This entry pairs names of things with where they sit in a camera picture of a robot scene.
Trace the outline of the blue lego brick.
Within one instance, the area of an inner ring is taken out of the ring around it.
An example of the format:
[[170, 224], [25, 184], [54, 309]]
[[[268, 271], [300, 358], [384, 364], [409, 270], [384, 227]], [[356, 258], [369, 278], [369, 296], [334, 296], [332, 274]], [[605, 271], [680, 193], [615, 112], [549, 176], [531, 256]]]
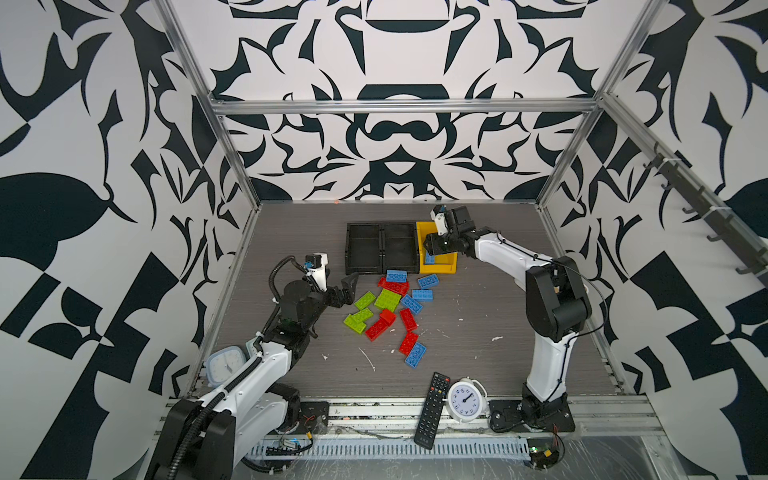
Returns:
[[410, 294], [406, 294], [401, 298], [401, 305], [404, 308], [408, 308], [414, 316], [419, 315], [424, 308], [422, 303], [414, 299]]
[[434, 292], [429, 289], [412, 290], [411, 296], [414, 300], [419, 302], [430, 302], [434, 299]]
[[417, 280], [421, 289], [427, 290], [436, 287], [439, 284], [439, 278], [436, 274], [426, 275]]
[[422, 358], [424, 357], [425, 353], [427, 351], [427, 348], [421, 344], [420, 342], [416, 342], [414, 346], [412, 347], [411, 351], [407, 355], [405, 359], [405, 363], [413, 368], [416, 369], [421, 362]]

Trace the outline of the red lego brick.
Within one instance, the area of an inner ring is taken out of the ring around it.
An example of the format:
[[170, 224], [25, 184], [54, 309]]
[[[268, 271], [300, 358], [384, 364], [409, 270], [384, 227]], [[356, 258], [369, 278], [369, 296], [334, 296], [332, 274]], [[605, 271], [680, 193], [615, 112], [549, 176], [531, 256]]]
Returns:
[[408, 308], [404, 308], [400, 311], [400, 318], [408, 332], [415, 331], [418, 328], [418, 324], [412, 311]]
[[409, 331], [400, 344], [399, 352], [408, 356], [417, 343], [418, 338], [419, 336], [415, 332]]

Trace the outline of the blue lego brick front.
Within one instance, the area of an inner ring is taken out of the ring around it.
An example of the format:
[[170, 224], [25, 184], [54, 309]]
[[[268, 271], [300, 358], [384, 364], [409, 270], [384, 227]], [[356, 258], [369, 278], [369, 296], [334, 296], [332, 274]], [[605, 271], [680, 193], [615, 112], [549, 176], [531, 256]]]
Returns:
[[416, 342], [414, 346], [412, 347], [411, 351], [407, 355], [405, 359], [405, 363], [413, 368], [416, 369], [421, 362], [422, 358], [424, 357], [425, 353], [427, 351], [427, 348], [421, 344], [420, 342]]

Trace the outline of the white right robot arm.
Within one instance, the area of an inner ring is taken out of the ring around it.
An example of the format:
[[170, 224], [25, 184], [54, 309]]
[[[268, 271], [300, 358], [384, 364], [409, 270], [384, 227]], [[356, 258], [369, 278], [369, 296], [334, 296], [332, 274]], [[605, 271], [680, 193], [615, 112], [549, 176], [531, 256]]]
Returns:
[[490, 426], [501, 433], [518, 426], [573, 432], [568, 405], [567, 370], [576, 339], [592, 315], [592, 307], [575, 262], [552, 258], [505, 239], [496, 230], [475, 226], [466, 207], [438, 205], [431, 211], [437, 231], [423, 241], [427, 253], [461, 253], [511, 276], [525, 293], [526, 318], [534, 331], [530, 373], [522, 389], [518, 413], [498, 411]]

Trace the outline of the green L-shaped lego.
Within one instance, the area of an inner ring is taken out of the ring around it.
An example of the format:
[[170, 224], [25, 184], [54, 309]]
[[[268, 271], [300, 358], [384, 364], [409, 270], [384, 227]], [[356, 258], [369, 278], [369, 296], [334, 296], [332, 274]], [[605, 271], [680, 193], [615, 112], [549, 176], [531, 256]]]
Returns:
[[348, 315], [344, 319], [343, 324], [355, 333], [362, 334], [367, 328], [366, 322], [372, 317], [373, 312], [368, 308], [364, 308], [354, 314]]

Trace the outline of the yellow storage bin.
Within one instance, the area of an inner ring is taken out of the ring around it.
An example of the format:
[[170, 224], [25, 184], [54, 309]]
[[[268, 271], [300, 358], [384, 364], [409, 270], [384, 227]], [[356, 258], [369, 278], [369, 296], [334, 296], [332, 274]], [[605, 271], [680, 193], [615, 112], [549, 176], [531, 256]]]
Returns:
[[422, 275], [430, 274], [455, 274], [458, 264], [458, 254], [450, 253], [438, 255], [436, 263], [427, 265], [425, 263], [425, 254], [428, 253], [425, 248], [425, 241], [429, 234], [437, 232], [435, 224], [432, 221], [420, 221], [416, 223], [419, 247], [419, 273]]

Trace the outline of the green square lego plate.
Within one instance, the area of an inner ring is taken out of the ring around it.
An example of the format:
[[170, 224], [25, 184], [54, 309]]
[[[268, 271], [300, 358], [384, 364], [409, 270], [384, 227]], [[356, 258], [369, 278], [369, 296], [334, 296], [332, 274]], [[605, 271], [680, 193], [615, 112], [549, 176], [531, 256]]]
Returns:
[[402, 296], [393, 291], [383, 289], [374, 302], [374, 306], [379, 310], [388, 310], [396, 312]]

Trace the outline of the black left storage bin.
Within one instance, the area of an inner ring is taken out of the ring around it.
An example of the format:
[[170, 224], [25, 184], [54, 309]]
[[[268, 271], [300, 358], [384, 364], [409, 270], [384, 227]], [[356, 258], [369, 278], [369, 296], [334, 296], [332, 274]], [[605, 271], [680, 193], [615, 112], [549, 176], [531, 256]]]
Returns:
[[348, 223], [345, 243], [345, 273], [374, 275], [383, 272], [380, 225]]

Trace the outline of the red lego pair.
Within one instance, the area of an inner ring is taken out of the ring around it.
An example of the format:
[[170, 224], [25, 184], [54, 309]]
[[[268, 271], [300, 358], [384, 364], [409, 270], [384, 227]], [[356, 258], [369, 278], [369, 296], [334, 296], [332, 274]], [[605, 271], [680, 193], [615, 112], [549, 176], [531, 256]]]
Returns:
[[394, 312], [384, 309], [379, 313], [378, 320], [373, 325], [369, 326], [364, 334], [371, 342], [373, 342], [392, 326], [395, 319], [396, 315]]

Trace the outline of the black middle storage bin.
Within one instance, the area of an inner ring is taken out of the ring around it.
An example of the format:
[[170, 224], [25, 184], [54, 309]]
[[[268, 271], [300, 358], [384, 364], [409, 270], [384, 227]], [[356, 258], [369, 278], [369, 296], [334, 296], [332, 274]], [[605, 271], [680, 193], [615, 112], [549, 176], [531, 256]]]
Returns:
[[419, 271], [418, 235], [415, 222], [387, 222], [381, 225], [383, 270]]

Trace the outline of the red lego brick front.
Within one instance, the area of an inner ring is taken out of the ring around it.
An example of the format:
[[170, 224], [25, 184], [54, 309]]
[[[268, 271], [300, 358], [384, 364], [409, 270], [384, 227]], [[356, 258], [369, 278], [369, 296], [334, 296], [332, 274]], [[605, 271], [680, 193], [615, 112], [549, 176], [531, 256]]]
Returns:
[[400, 344], [399, 352], [408, 356], [417, 343], [418, 338], [419, 336], [415, 332], [409, 331]]

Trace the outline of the blue square clock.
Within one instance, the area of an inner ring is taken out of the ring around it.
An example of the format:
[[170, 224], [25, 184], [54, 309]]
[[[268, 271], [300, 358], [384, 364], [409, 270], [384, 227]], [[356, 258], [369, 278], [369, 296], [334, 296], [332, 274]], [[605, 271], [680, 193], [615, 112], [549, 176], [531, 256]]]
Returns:
[[216, 388], [226, 383], [246, 361], [246, 354], [236, 345], [212, 353], [203, 363], [208, 386]]

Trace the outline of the black remote control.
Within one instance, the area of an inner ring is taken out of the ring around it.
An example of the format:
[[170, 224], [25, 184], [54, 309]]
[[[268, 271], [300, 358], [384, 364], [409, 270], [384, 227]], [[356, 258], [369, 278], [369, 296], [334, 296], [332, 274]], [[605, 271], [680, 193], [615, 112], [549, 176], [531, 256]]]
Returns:
[[439, 372], [433, 374], [413, 438], [424, 449], [433, 449], [449, 386], [449, 377]]

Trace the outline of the white alarm clock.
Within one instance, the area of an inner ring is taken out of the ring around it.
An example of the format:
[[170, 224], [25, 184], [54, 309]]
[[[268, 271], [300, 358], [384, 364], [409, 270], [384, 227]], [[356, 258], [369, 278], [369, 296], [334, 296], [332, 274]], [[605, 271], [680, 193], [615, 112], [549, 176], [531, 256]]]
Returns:
[[449, 388], [446, 407], [454, 420], [472, 422], [489, 411], [487, 390], [478, 380], [464, 377]]

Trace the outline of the wall hook rack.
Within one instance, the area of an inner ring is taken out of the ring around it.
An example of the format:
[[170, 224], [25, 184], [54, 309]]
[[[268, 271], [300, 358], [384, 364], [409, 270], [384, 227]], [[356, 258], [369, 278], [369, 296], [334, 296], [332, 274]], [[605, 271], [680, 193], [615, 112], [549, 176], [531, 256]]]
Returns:
[[709, 242], [724, 243], [741, 261], [739, 275], [751, 275], [767, 287], [767, 245], [747, 223], [701, 180], [685, 162], [653, 143], [653, 158], [644, 169], [655, 170], [665, 183], [664, 192], [675, 192], [686, 203], [682, 212], [702, 220], [711, 230]]

